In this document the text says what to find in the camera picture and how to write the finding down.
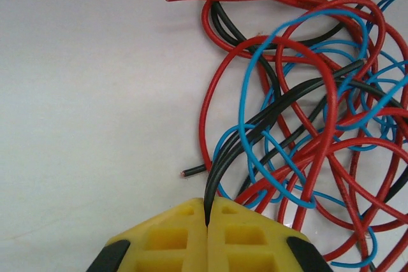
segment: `red wire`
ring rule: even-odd
[[[228,67],[228,64],[236,57],[244,57],[250,59],[252,54],[246,51],[247,48],[261,44],[266,37],[265,36],[257,36],[255,38],[248,39],[238,46],[234,47],[223,41],[221,38],[216,35],[214,30],[212,29],[210,22],[209,22],[209,14],[210,14],[210,7],[212,5],[212,1],[255,1],[255,0],[205,0],[206,3],[203,6],[203,10],[201,12],[201,21],[203,24],[203,28],[208,35],[208,37],[219,47],[223,50],[228,52],[228,55],[222,61],[218,69],[216,70],[212,81],[208,87],[207,93],[205,95],[200,119],[199,119],[199,141],[200,141],[200,148],[201,153],[203,156],[203,160],[205,166],[208,170],[211,168],[211,159],[208,153],[207,144],[205,140],[205,123],[208,113],[208,108],[214,95],[215,88],[224,73],[225,69]],[[403,37],[389,24],[387,24],[384,20],[383,14],[381,10],[374,4],[371,0],[273,0],[278,1],[280,3],[284,3],[286,5],[294,6],[297,8],[302,8],[307,10],[307,13],[317,10],[324,10],[328,8],[337,8],[343,10],[349,10],[361,18],[368,20],[374,23],[377,28],[377,37],[375,39],[375,43],[369,41],[368,44],[368,52],[369,57],[367,59],[367,63],[364,67],[356,74],[354,77],[355,80],[362,80],[363,77],[366,77],[367,71],[370,69],[371,72],[375,73],[378,71],[378,56],[381,48],[383,47],[385,35],[389,34],[393,40],[397,43],[398,47],[401,50],[402,57],[404,60],[408,59],[408,46],[406,45]],[[367,7],[371,13],[366,13],[360,10],[353,9],[349,7],[349,4],[362,4]],[[345,16],[332,16],[336,18],[338,21],[342,22],[349,34],[351,35],[353,41],[357,43],[361,43],[361,30],[360,25],[358,25],[354,20],[345,17]],[[304,64],[311,64],[315,66],[324,81],[324,85],[327,91],[327,103],[328,103],[328,113],[326,116],[325,128],[322,133],[318,133],[312,123],[308,120],[307,116],[304,114],[300,106],[297,102],[294,102],[291,107],[293,111],[296,113],[302,124],[305,126],[306,130],[312,136],[312,140],[310,140],[306,145],[303,146],[299,151],[297,151],[293,156],[294,163],[299,167],[301,171],[303,171],[304,175],[306,176],[306,182],[303,186],[303,191],[301,195],[301,199],[304,201],[310,201],[312,197],[312,192],[316,180],[318,178],[321,166],[323,161],[328,158],[331,171],[333,173],[333,177],[335,179],[335,183],[340,191],[340,195],[342,196],[343,202],[346,204],[346,209],[350,215],[352,223],[345,222],[331,213],[329,213],[319,202],[317,202],[317,210],[322,216],[327,218],[328,220],[332,221],[333,223],[344,227],[346,229],[350,229],[353,231],[353,235],[349,237],[349,239],[343,243],[338,249],[326,254],[324,258],[327,261],[333,260],[342,254],[344,254],[347,250],[349,250],[357,241],[360,242],[361,245],[361,252],[362,257],[365,258],[368,255],[368,248],[365,241],[365,232],[367,228],[370,226],[374,231],[388,231],[390,229],[394,229],[398,226],[408,224],[408,215],[405,215],[398,210],[390,207],[387,204],[384,204],[384,198],[386,197],[387,192],[390,189],[392,181],[395,177],[395,173],[398,168],[398,162],[400,159],[403,159],[405,162],[408,162],[408,154],[405,150],[402,149],[402,140],[403,138],[408,138],[408,125],[405,123],[403,118],[408,117],[408,111],[406,110],[408,106],[408,89],[404,87],[402,92],[402,99],[401,105],[403,109],[400,108],[390,108],[385,107],[383,108],[377,116],[389,115],[395,119],[395,122],[398,125],[397,130],[397,137],[396,142],[392,143],[387,140],[377,139],[377,138],[370,138],[364,135],[362,130],[359,130],[357,137],[351,138],[348,140],[343,140],[338,143],[333,142],[333,136],[336,135],[337,137],[341,137],[343,132],[336,131],[335,127],[336,124],[338,125],[349,125],[361,120],[367,113],[361,112],[356,115],[353,115],[350,110],[347,111],[346,115],[336,123],[337,121],[337,106],[339,102],[337,101],[337,88],[335,86],[334,79],[332,77],[332,71],[338,70],[340,66],[334,63],[331,59],[323,54],[316,55],[311,52],[307,47],[299,44],[295,41],[290,40],[291,34],[296,30],[296,28],[300,24],[292,25],[288,27],[284,34],[281,37],[276,37],[274,39],[274,43],[277,44],[277,49],[274,55],[264,54],[264,58],[267,61],[274,62],[277,72],[277,77],[280,83],[280,86],[283,90],[283,93],[289,90],[289,86],[286,83],[286,79],[283,73],[283,63],[284,62],[293,62],[293,63],[304,63]],[[284,48],[291,48],[304,54],[304,57],[292,57],[292,56],[283,56]],[[408,73],[408,66],[405,66],[405,72]],[[270,85],[266,76],[265,71],[263,70],[262,66],[258,66],[258,73],[261,81],[261,86],[263,88],[264,93],[267,93],[270,89]],[[341,97],[341,101],[344,100],[348,96],[348,92],[344,93]],[[378,97],[374,97],[373,95],[367,95],[367,105],[368,107],[372,106],[374,99],[378,99]],[[360,100],[357,99],[354,102],[355,109],[358,109],[360,105]],[[285,123],[285,120],[282,115],[278,117],[278,125],[283,133],[283,135],[287,138],[291,132],[288,128],[288,125]],[[292,142],[289,147],[292,149],[294,147],[294,143]],[[360,158],[360,153],[354,151],[352,153],[351,165],[349,171],[341,165],[341,163],[336,159],[334,153],[338,150],[342,150],[347,147],[351,146],[362,146],[362,145],[377,145],[379,147],[387,148],[388,150],[393,152],[393,157],[390,162],[390,166],[386,173],[386,178],[384,179],[381,188],[379,189],[376,196],[372,195],[368,191],[366,191],[359,183],[356,182],[356,172],[358,167],[358,161]],[[308,171],[307,175],[304,172],[306,167],[310,166],[310,170]],[[283,166],[272,173],[276,180],[282,183],[288,175],[291,174],[291,169],[288,166]],[[289,179],[289,183],[287,186],[288,191],[292,191],[298,177],[295,174],[292,174],[291,178]],[[256,211],[262,212],[270,200],[273,198],[273,195],[276,193],[276,188],[271,186],[268,181],[264,178],[257,181],[255,184],[251,185],[248,189],[246,189],[243,193],[241,193],[237,198],[236,202],[243,204],[243,203],[251,203],[258,197],[258,192],[261,190],[267,190],[266,196],[262,199],[262,201],[256,207]],[[358,215],[358,204],[356,200],[356,193],[363,196],[367,199],[371,206],[368,209],[367,213],[360,220]],[[280,202],[279,212],[277,216],[277,220],[279,222],[283,222],[284,216],[286,214],[286,207],[288,205],[288,199],[284,197],[284,199]],[[375,217],[378,210],[383,210],[386,213],[390,214],[391,216],[395,217],[396,220],[388,222],[386,224],[380,225],[371,225],[373,218]],[[296,211],[296,215],[293,221],[293,228],[300,230],[302,228],[303,220],[305,218],[306,209],[303,207],[298,207]],[[401,252],[406,248],[408,244],[408,236],[406,232],[399,243],[395,246],[395,248],[390,252],[390,254],[383,260],[383,262],[379,265],[378,271],[385,271],[388,269],[392,263],[396,260],[396,258],[401,254]],[[362,271],[368,271],[368,266],[361,269]]]

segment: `white surface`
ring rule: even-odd
[[[0,0],[0,271],[84,271],[109,237],[203,195],[205,175],[179,178],[201,162],[200,104],[225,55],[203,35],[201,5]],[[226,8],[248,36],[301,14],[273,3]],[[386,18],[408,38],[406,11],[401,0]],[[310,24],[305,33],[319,26]],[[399,56],[394,45],[385,49]],[[208,120],[211,148],[236,122],[245,63],[235,61],[217,90]],[[249,112],[259,106],[253,84]],[[365,156],[360,178],[369,170],[383,176],[387,163]],[[233,171],[228,190],[242,179]],[[331,177],[322,180],[330,189]],[[392,205],[406,211],[406,195],[404,189]],[[376,263],[404,230],[379,235]],[[339,245],[334,235],[341,241],[348,235],[313,213],[303,231],[322,252]],[[358,260],[358,253],[341,259]],[[405,253],[392,271],[407,259]]]

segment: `yellow plastic tool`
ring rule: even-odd
[[[331,271],[307,237],[217,197],[191,199],[108,241],[88,272]]]

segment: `tangled wires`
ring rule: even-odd
[[[298,205],[292,226],[299,231],[307,210],[316,209],[334,224],[353,232],[347,241],[338,249],[325,254],[324,258],[334,266],[361,268],[362,271],[375,269],[372,264],[378,248],[375,233],[408,224],[408,216],[404,212],[387,204],[408,179],[406,168],[393,183],[400,161],[408,163],[408,154],[403,149],[403,144],[408,139],[408,46],[397,30],[385,21],[383,15],[383,11],[395,0],[382,0],[379,4],[371,0],[272,0],[306,12],[301,17],[282,24],[269,36],[249,39],[231,22],[220,2],[256,0],[204,1],[201,13],[203,28],[208,37],[228,54],[215,72],[201,108],[199,141],[204,165],[188,169],[183,175],[209,171],[204,198],[207,224],[210,221],[215,194],[218,192],[221,196],[229,197],[220,184],[222,176],[231,163],[240,154],[245,153],[248,177],[238,191],[236,202],[254,208],[259,213],[262,213],[269,203],[279,203],[277,221],[283,223],[288,202],[291,201]],[[368,9],[369,13],[361,11],[362,8]],[[339,24],[314,39],[294,41],[290,38],[306,20],[321,15],[334,18]],[[375,39],[369,36],[373,28],[376,29]],[[332,39],[341,29],[347,30],[351,40]],[[387,35],[399,47],[401,61],[382,50]],[[344,51],[343,47],[352,47],[358,52],[352,54]],[[286,49],[294,50],[296,54],[288,55],[284,53]],[[328,54],[341,55],[349,64],[340,67]],[[237,56],[250,59],[242,83],[237,125],[221,136],[211,157],[205,138],[208,108],[222,74]],[[384,57],[390,64],[380,68],[380,57]],[[305,80],[289,88],[286,75],[297,64],[315,67],[321,77]],[[249,78],[256,66],[265,92],[264,102],[259,113],[245,121]],[[390,71],[393,76],[401,74],[401,77],[385,77]],[[384,91],[384,86],[391,89]],[[326,95],[315,105],[313,111],[306,115],[297,101],[319,87],[325,88]],[[395,98],[400,91],[400,99]],[[289,107],[302,123],[293,132],[289,130],[282,116],[282,112]],[[316,127],[319,115],[323,116],[323,124]],[[373,132],[369,124],[370,127],[376,126],[379,132]],[[280,143],[272,133],[275,126],[280,128],[286,138]],[[350,136],[350,131],[355,131],[355,134]],[[253,150],[253,146],[260,141],[264,142],[265,149],[262,158],[258,158]],[[377,194],[373,195],[361,186],[356,175],[361,152],[378,147],[389,150],[393,155],[385,179]],[[351,153],[348,170],[335,155],[343,149]],[[277,154],[284,160],[284,166],[278,169],[271,161]],[[329,162],[342,201],[314,190],[325,160]],[[300,197],[295,196],[294,189],[301,191]],[[364,212],[360,212],[358,207],[357,194],[370,202],[369,209]],[[319,202],[320,197],[343,206],[351,222],[332,215]],[[373,225],[372,221],[379,210],[391,215],[394,221]],[[372,239],[370,251],[366,233],[369,233]],[[360,249],[361,262],[333,261],[355,244]],[[408,231],[376,271],[386,271],[407,245]]]

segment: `white table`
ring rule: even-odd
[[[206,175],[179,177],[201,163],[198,114],[225,56],[203,35],[201,6],[164,0],[0,0],[1,271],[84,271],[109,237],[203,196]],[[271,2],[225,7],[247,36],[270,32],[302,12]],[[386,12],[406,38],[407,8],[399,0]],[[324,29],[333,24],[322,18],[304,34],[321,32],[322,20]],[[395,45],[384,49],[399,56]],[[211,150],[237,121],[246,63],[234,61],[217,89],[208,118]],[[294,75],[291,82],[302,79],[301,73]],[[261,94],[253,80],[249,113],[259,107]],[[387,165],[365,155],[359,178],[371,181],[363,185],[378,188]],[[227,190],[236,189],[244,167],[236,163],[228,171]],[[406,211],[406,195],[405,188],[390,203]],[[375,263],[404,230],[377,235]],[[342,241],[349,235],[315,213],[308,214],[303,231],[322,253],[338,247],[334,235]],[[407,259],[405,252],[394,271]],[[358,261],[357,250],[340,260]]]

